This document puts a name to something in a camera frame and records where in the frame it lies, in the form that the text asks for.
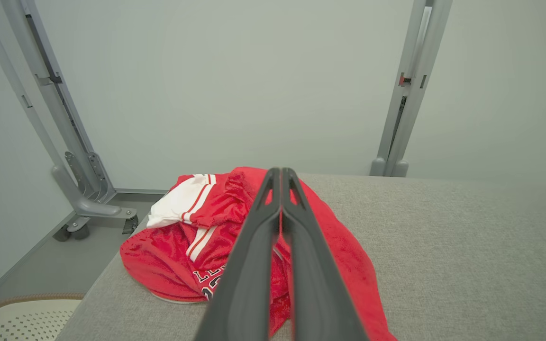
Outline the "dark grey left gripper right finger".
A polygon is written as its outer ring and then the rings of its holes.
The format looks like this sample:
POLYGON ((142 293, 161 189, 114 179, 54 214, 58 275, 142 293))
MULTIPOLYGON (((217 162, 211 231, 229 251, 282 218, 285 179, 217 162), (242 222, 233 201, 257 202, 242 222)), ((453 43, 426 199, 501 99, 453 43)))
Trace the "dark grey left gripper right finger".
POLYGON ((282 228, 290 237, 296 341, 366 341, 364 327, 297 173, 283 168, 282 228))

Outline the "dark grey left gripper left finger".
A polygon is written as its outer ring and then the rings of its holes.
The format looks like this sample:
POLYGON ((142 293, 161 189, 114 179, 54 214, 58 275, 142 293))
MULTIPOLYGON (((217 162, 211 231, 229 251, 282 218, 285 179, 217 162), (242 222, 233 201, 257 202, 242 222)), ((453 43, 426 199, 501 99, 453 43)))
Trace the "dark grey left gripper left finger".
POLYGON ((269 339, 272 255, 280 214, 281 170, 272 168, 241 227, 196 341, 269 339))

